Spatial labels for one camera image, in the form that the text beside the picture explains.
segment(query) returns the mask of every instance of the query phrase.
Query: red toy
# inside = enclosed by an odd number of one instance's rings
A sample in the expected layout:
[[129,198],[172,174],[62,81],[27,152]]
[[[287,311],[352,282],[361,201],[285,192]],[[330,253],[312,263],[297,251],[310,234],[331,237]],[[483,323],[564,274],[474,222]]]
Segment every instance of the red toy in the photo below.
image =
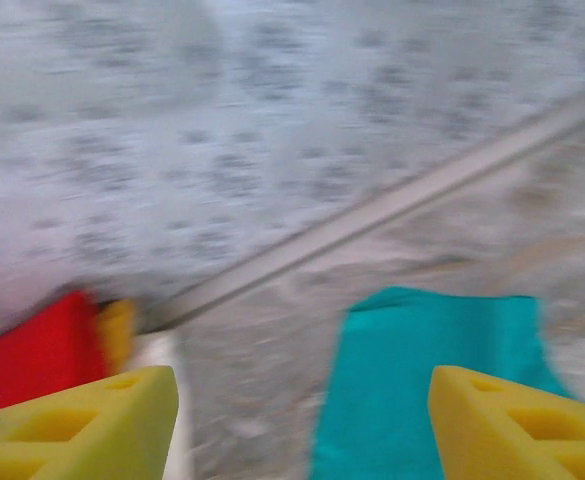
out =
[[105,378],[98,307],[76,291],[0,337],[0,408]]

